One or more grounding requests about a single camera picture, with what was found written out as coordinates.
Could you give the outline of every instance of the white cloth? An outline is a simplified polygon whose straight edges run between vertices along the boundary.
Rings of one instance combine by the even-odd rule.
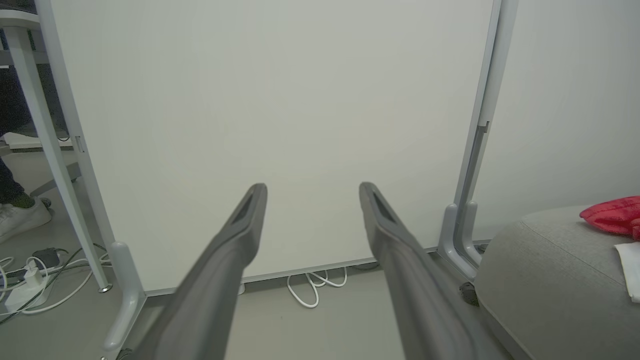
[[[640,303],[640,241],[617,244],[615,247],[620,254],[631,301]]]

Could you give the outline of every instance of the white sneaker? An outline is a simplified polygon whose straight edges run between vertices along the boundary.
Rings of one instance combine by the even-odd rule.
[[[11,204],[3,204],[0,208],[0,243],[9,240],[34,227],[44,225],[51,221],[51,214],[47,207],[35,198],[35,205],[28,209],[17,208]]]

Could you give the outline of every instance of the red fabric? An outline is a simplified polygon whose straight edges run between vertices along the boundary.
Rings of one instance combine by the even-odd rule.
[[[631,235],[640,241],[640,196],[603,202],[580,213],[580,217],[600,230]]]

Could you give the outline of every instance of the gray cushion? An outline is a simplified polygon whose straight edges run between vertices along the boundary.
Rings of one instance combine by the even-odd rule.
[[[484,253],[478,298],[533,359],[640,359],[640,304],[613,247],[632,240],[585,223],[585,208],[503,229]]]

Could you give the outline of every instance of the gray floor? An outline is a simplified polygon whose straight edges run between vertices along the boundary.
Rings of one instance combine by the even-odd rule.
[[[64,152],[65,161],[74,154]],[[41,152],[10,154],[3,160],[28,191],[51,179]],[[94,241],[100,234],[81,178],[74,186]],[[53,201],[53,220],[42,227],[0,244],[0,258],[14,256],[23,262],[33,251],[61,247],[79,248],[67,212],[57,190],[46,196]],[[445,261],[432,254],[445,272],[452,291],[463,279]],[[75,289],[87,269],[69,270],[60,276],[48,304]],[[121,292],[111,270],[107,277],[114,287],[106,294],[97,293],[90,281],[63,305],[38,315],[19,315],[0,325],[0,348],[3,359],[98,360],[101,345],[118,312]],[[341,280],[342,270],[332,270],[330,277]],[[292,278],[294,290],[307,302],[314,296],[304,276]],[[403,359],[403,350],[387,290],[380,270],[359,271],[350,268],[347,284],[342,288],[318,289],[320,303],[315,309],[299,305],[289,294],[286,279],[247,284],[238,298],[231,329],[227,359]],[[152,297],[138,317],[125,347],[135,349],[145,331],[162,311],[171,295]],[[472,316],[480,317],[478,308],[467,306]],[[34,346],[33,339],[38,340]]]
[[[63,152],[67,163],[75,161],[74,153]],[[42,152],[9,154],[2,157],[12,170],[13,176],[27,192],[52,179],[51,171]],[[83,215],[92,239],[102,244],[102,238],[91,210],[82,178],[74,185]],[[80,248],[71,226],[67,211],[57,189],[47,192],[52,201],[52,220],[41,227],[20,234],[0,244],[0,258],[13,256],[14,264],[9,270],[24,265],[25,259],[34,251],[47,247],[58,247],[73,252]],[[53,304],[67,296],[86,277],[88,268],[72,269],[60,275],[46,304]],[[111,269],[108,279],[115,282]],[[114,316],[120,309],[122,293],[116,284],[105,294],[98,294],[93,279],[71,299],[55,309],[37,315],[17,315],[0,325],[0,348],[3,359],[94,359],[102,351],[100,345],[106,337]]]
[[[444,271],[451,291],[457,291],[462,277],[438,255],[431,256]],[[404,359],[384,273],[380,268],[348,271],[344,287],[318,289],[320,302],[315,309],[293,299],[286,279],[247,284],[246,293],[238,298],[226,359]],[[330,277],[340,282],[342,270],[330,271]],[[304,276],[292,278],[294,283],[298,296],[314,301]],[[125,347],[136,348],[170,296],[147,300]],[[479,308],[465,309],[482,319]],[[503,359],[511,359],[506,351]]]

